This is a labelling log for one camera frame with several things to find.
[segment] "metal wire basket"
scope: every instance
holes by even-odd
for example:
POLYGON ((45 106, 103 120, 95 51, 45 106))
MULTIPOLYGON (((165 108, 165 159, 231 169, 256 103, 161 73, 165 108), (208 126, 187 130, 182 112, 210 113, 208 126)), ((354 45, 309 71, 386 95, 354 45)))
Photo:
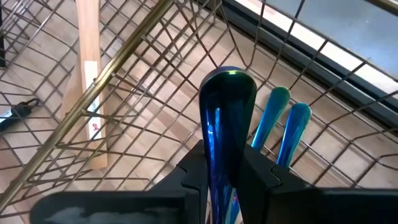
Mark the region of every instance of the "metal wire basket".
MULTIPOLYGON (((0 74, 0 112, 32 98, 40 104, 0 135, 0 222, 28 223, 33 204, 53 192, 151 188, 201 139, 198 86, 209 71, 222 65, 246 69, 257 83, 251 134, 275 86, 290 88, 291 104, 302 101, 311 106, 313 116, 291 164, 294 174, 317 186, 398 187, 397 127, 385 128, 362 113, 396 98, 397 90, 362 106, 343 101, 333 91, 352 74, 364 66, 382 72, 347 49, 360 63, 344 77, 327 88, 309 78, 307 69, 317 63, 320 53, 329 44, 340 45, 297 19, 304 2, 293 17, 256 2, 260 13, 253 41, 231 27, 222 1, 103 1, 101 59, 106 66, 60 119, 63 91, 76 61, 75 3, 3 1, 7 67, 0 74), (260 24, 270 9, 292 21, 276 54, 259 45, 261 33, 266 32, 260 24), (298 25, 324 40, 301 70, 281 57, 292 47, 289 36, 298 25), (106 93, 101 102, 104 116, 87 111, 101 91, 106 93), (79 144, 88 142, 63 142, 82 116, 106 120, 106 137, 95 140, 108 146, 107 151, 96 149, 109 156, 105 169, 90 169, 94 154, 80 156, 90 149, 79 144)), ((273 160, 286 116, 262 150, 273 160)))

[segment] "iridescent blue metal handle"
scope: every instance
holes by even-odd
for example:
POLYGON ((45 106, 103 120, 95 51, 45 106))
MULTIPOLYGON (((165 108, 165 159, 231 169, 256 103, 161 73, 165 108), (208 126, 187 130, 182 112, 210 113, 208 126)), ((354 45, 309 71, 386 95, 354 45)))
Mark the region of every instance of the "iridescent blue metal handle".
POLYGON ((311 108, 308 105, 296 103, 292 106, 286 121, 277 164, 284 167, 289 166, 310 118, 311 108))
POLYGON ((254 80, 240 68, 221 67, 202 81, 200 119, 214 224, 227 222, 256 99, 254 80))
MULTIPOLYGON (((271 91, 269 99, 262 114, 259 126, 254 135, 251 147, 256 151, 260 151, 262 146, 265 144, 269 133, 271 133, 272 128, 275 126, 276 122, 282 112, 285 110, 287 103, 290 100, 290 91, 284 86, 278 86, 271 91)), ((232 194, 233 201, 231 202, 231 218, 229 219, 229 224, 234 224, 236 217, 239 213, 239 202, 236 190, 233 189, 232 194)))

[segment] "sticker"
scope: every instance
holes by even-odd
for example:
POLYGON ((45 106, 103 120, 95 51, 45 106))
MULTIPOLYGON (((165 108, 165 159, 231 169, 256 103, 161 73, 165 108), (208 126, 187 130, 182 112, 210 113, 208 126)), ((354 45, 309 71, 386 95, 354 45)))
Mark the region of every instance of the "sticker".
POLYGON ((8 110, 7 112, 3 113, 2 115, 0 115, 0 123, 2 123, 5 119, 11 117, 12 115, 12 111, 8 110))
MULTIPOLYGON (((94 79, 98 76, 98 64, 95 61, 85 61, 85 74, 86 74, 86 89, 90 87, 94 79)), ((96 97, 92 104, 88 107, 88 111, 93 112, 97 109, 100 104, 100 98, 96 97)), ((95 117, 88 120, 88 136, 91 139, 95 133, 101 128, 101 118, 95 117)), ((101 138, 101 132, 99 132, 94 139, 101 138)))

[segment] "wooden floor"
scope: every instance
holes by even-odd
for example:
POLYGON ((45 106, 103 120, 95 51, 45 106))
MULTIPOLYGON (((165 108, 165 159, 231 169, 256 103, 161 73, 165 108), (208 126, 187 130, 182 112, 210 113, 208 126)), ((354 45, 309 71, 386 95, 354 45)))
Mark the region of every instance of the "wooden floor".
MULTIPOLYGON (((8 0, 3 6, 12 9, 15 3, 14 0, 8 0)), ((121 48, 123 42, 154 4, 148 1, 143 6, 138 0, 102 2, 100 27, 103 29, 101 33, 103 67, 121 48)), ((29 118, 7 130, 9 133, 0 136, 0 192, 3 192, 9 182, 17 176, 23 164, 28 163, 62 117, 60 102, 70 73, 73 72, 71 69, 76 62, 78 46, 76 6, 71 0, 52 0, 49 1, 49 7, 51 10, 33 2, 27 10, 18 11, 20 16, 26 19, 15 17, 11 21, 12 18, 9 18, 11 22, 6 35, 6 47, 9 47, 9 50, 6 57, 12 62, 0 75, 0 89, 3 92, 0 95, 2 105, 0 113, 6 111, 10 103, 17 104, 32 97, 38 97, 43 106, 35 108, 29 118)), ((117 119, 125 116, 124 121, 134 125, 134 127, 125 124, 116 125, 115 122, 107 124, 108 136, 113 136, 107 145, 111 152, 127 153, 127 155, 120 157, 116 153, 110 154, 109 166, 106 169, 88 172, 70 184, 66 190, 148 189, 166 176, 201 139, 197 90, 202 78, 220 65, 246 68, 251 59, 253 42, 235 30, 231 29, 228 32, 225 23, 219 19, 214 20, 213 16, 204 11, 200 15, 208 17, 207 20, 203 22, 203 19, 197 19, 196 23, 192 23, 181 32, 180 30, 187 25, 186 19, 192 18, 189 7, 187 4, 183 13, 179 12, 172 18, 167 31, 160 31, 162 24, 158 23, 146 37, 148 42, 155 39, 152 46, 147 42, 142 43, 135 55, 132 55, 123 69, 118 72, 118 75, 128 82, 140 84, 140 88, 147 90, 151 97, 139 91, 130 94, 133 87, 126 82, 120 82, 117 78, 114 78, 111 81, 112 85, 106 89, 109 96, 104 102, 107 114, 117 119), (189 38, 197 27, 199 27, 200 41, 197 37, 189 38), (173 66, 164 58, 159 58, 160 53, 165 51, 165 46, 168 46, 172 39, 175 43, 167 52, 166 58, 172 61, 173 66)), ((177 11, 177 6, 173 6, 164 16, 163 24, 166 24, 177 11)), ((248 72, 255 79, 257 86, 261 86, 270 74, 274 60, 274 56, 265 50, 256 48, 248 72)), ((290 87, 298 74, 299 72, 283 62, 276 65, 269 81, 258 91, 250 132, 261 118, 270 91, 275 86, 290 87)), ((291 91, 294 101, 310 104, 322 94, 324 89, 302 77, 291 91)), ((376 134, 361 138, 355 140, 354 144, 349 144, 355 137, 382 130, 361 114, 345 116, 326 128, 328 122, 347 113, 336 102, 351 109, 331 94, 321 97, 312 105, 313 116, 303 135, 303 142, 295 153, 292 165, 294 173, 320 187, 351 187, 353 182, 350 179, 356 180, 372 164, 372 157, 378 158, 395 153, 397 150, 398 139, 389 133, 386 133, 386 136, 376 134), (311 149, 296 161, 295 159, 307 146, 311 149), (339 155, 345 148, 347 149, 344 153, 339 155), (334 161, 333 167, 328 167, 332 161, 334 161)), ((269 155, 271 159, 275 159, 278 153, 279 139, 284 130, 287 111, 288 108, 263 150, 263 153, 272 150, 269 155)), ((71 150, 66 150, 60 156, 64 159, 56 159, 60 151, 60 147, 53 151, 51 158, 47 159, 32 179, 32 188, 21 190, 14 199, 18 202, 9 206, 3 214, 29 211, 44 195, 65 189, 66 184, 62 183, 70 182, 72 175, 80 169, 81 163, 69 166, 75 155, 71 150), (62 166, 64 166, 62 172, 67 175, 66 177, 58 169, 62 166), (46 172, 40 179, 49 180, 44 184, 37 181, 40 172, 43 171, 46 172), (58 178, 63 179, 53 188, 54 180, 58 178), (24 194, 27 194, 28 198, 20 199, 24 194)), ((382 162, 390 166, 398 163, 394 157, 385 158, 382 162)), ((398 186, 398 175, 397 172, 376 164, 358 182, 358 185, 395 188, 398 186)), ((28 222, 28 214, 0 220, 0 223, 28 222)))

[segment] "wire grid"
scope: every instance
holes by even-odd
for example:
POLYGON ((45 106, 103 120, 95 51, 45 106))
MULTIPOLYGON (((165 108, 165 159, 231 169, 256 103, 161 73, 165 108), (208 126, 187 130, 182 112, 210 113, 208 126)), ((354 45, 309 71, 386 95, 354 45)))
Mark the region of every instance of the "wire grid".
MULTIPOLYGON (((3 173, 0 173, 1 178, 4 179, 2 182, 16 178, 36 149, 43 146, 50 133, 61 123, 63 115, 60 114, 60 102, 68 77, 73 72, 78 46, 77 17, 75 12, 71 13, 74 4, 69 0, 2 2, 4 20, 1 31, 6 42, 8 66, 0 75, 0 84, 4 86, 1 90, 1 106, 9 108, 32 97, 41 100, 40 106, 28 118, 22 119, 16 127, 0 136, 0 152, 4 154, 4 158, 11 158, 0 168, 0 172, 3 173), (25 82, 27 76, 33 81, 25 82), (28 144, 23 144, 21 139, 26 140, 28 144)), ((148 0, 101 2, 103 67, 115 56, 115 52, 121 48, 155 4, 156 2, 148 0)), ((142 37, 142 44, 122 68, 113 74, 112 80, 107 84, 106 96, 101 102, 101 105, 104 104, 106 107, 107 115, 87 110, 80 113, 80 116, 100 116, 106 120, 106 125, 102 128, 106 128, 107 137, 96 141, 106 144, 109 150, 102 151, 100 147, 90 149, 89 142, 74 142, 73 139, 56 143, 52 153, 39 169, 25 180, 15 197, 7 202, 8 207, 0 217, 12 218, 22 215, 22 219, 25 220, 29 209, 39 198, 61 190, 151 188, 172 170, 197 140, 201 139, 197 106, 198 86, 210 70, 222 65, 245 68, 257 83, 256 108, 248 142, 251 142, 258 119, 264 110, 267 91, 280 85, 278 77, 283 70, 284 73, 293 76, 291 82, 285 85, 292 91, 290 104, 303 101, 297 97, 296 89, 304 89, 309 95, 316 93, 306 103, 313 110, 311 123, 319 128, 313 133, 306 131, 291 164, 292 172, 319 186, 385 187, 372 185, 369 183, 370 180, 363 180, 375 169, 377 174, 385 172, 395 175, 397 168, 393 158, 397 155, 396 152, 382 149, 375 152, 364 147, 368 141, 361 141, 381 138, 384 145, 396 149, 397 138, 391 133, 397 131, 397 127, 383 129, 363 116, 361 110, 396 96, 397 90, 382 98, 372 99, 359 108, 353 108, 340 101, 333 94, 336 86, 344 83, 365 65, 380 69, 350 52, 363 62, 332 87, 322 88, 305 76, 306 69, 311 63, 316 63, 315 59, 327 44, 340 45, 297 20, 300 11, 305 7, 305 0, 301 1, 294 17, 263 3, 259 24, 263 20, 266 7, 293 20, 283 47, 276 56, 258 46, 260 33, 266 32, 260 27, 254 43, 235 32, 226 20, 222 2, 173 2, 167 13, 142 37), (203 9, 205 6, 213 10, 208 12, 203 9), (215 17, 216 11, 221 17, 215 17), (288 67, 280 59, 283 49, 292 47, 286 41, 295 24, 300 24, 325 39, 302 71, 288 67), (261 70, 259 64, 262 63, 268 63, 270 66, 261 70), (338 108, 340 113, 333 114, 332 117, 323 112, 317 113, 317 104, 325 100, 329 106, 338 108), (348 119, 355 119, 356 124, 366 128, 359 134, 351 133, 350 129, 344 129, 341 125, 341 122, 345 123, 348 119), (339 139, 339 150, 333 156, 323 151, 323 146, 319 146, 319 143, 330 144, 330 141, 326 143, 322 139, 325 136, 339 139), (105 170, 91 170, 89 161, 94 155, 89 158, 82 157, 83 151, 107 153, 113 159, 105 170), (341 166, 341 160, 348 152, 356 155, 354 158, 365 157, 360 162, 360 171, 348 170, 346 166, 341 166), (312 166, 303 168, 301 161, 305 161, 306 164, 313 161, 318 170, 312 172, 312 176, 308 176, 308 169, 312 166), (381 172, 381 167, 388 171, 381 172), (332 183, 329 178, 331 176, 333 180, 338 181, 332 183)), ((273 140, 267 141, 262 151, 273 160, 277 155, 283 128, 284 122, 278 122, 270 137, 273 140)), ((398 183, 392 181, 387 187, 397 185, 398 183)), ((7 184, 1 186, 1 190, 4 191, 6 187, 7 184)))

